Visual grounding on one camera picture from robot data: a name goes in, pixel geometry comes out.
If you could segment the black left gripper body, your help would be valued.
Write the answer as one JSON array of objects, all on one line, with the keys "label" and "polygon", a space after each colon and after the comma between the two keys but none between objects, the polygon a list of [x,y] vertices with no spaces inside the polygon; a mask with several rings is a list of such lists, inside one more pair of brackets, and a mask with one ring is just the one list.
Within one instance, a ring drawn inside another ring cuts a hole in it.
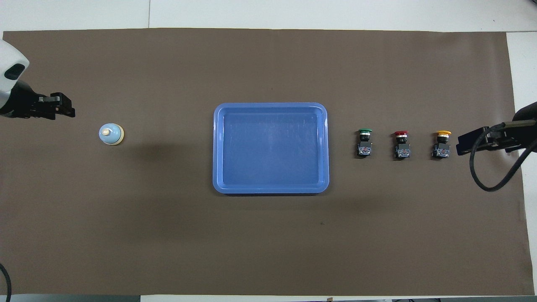
[{"label": "black left gripper body", "polygon": [[42,97],[46,97],[46,95],[34,92],[29,84],[24,81],[17,81],[11,89],[6,102],[1,106],[0,114],[6,118],[25,119],[25,113],[30,110],[47,111],[47,109],[42,109],[42,106],[39,105],[39,100]]}]

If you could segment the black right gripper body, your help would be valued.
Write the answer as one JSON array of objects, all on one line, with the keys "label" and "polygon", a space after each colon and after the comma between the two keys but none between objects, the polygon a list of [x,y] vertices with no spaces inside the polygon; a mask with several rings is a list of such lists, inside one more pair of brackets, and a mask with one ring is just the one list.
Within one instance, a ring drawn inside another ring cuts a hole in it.
[{"label": "black right gripper body", "polygon": [[505,150],[505,147],[512,143],[524,144],[519,128],[526,126],[525,121],[503,122],[495,126],[484,126],[489,128],[486,135],[490,138],[490,147],[486,151]]}]

